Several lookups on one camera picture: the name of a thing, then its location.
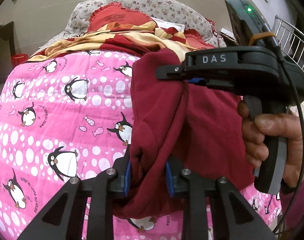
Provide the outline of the magenta sleeve forearm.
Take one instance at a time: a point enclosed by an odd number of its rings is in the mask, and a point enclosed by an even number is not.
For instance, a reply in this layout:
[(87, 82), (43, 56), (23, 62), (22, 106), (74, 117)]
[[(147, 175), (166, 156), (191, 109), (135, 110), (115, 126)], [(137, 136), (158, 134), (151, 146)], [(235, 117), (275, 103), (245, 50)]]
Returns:
[(280, 201), (282, 211), (287, 211), (288, 215), (285, 218), (285, 223), (288, 229), (294, 229), (299, 225), (300, 220), (304, 215), (304, 175), (303, 180), (292, 205), (290, 200), (294, 196), (294, 191), (298, 184), (300, 168), (302, 166), (302, 148), (292, 148), (288, 153), (288, 164), (281, 183)]

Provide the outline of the person right hand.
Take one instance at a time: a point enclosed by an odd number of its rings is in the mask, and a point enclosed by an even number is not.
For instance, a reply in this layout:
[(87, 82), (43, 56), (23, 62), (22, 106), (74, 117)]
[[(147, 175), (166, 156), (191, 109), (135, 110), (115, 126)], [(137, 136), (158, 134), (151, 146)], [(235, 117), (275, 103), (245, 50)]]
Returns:
[(300, 120), (297, 116), (284, 113), (277, 115), (262, 114), (256, 116), (254, 121), (251, 121), (248, 107), (244, 101), (239, 102), (237, 112), (242, 117), (241, 129), (246, 149), (245, 158), (254, 168), (259, 168), (269, 155), (268, 148), (264, 143), (266, 136), (285, 137), (287, 139), (286, 166), (289, 160), (288, 153), (292, 148), (301, 147), (303, 154), (304, 135), (302, 134)]

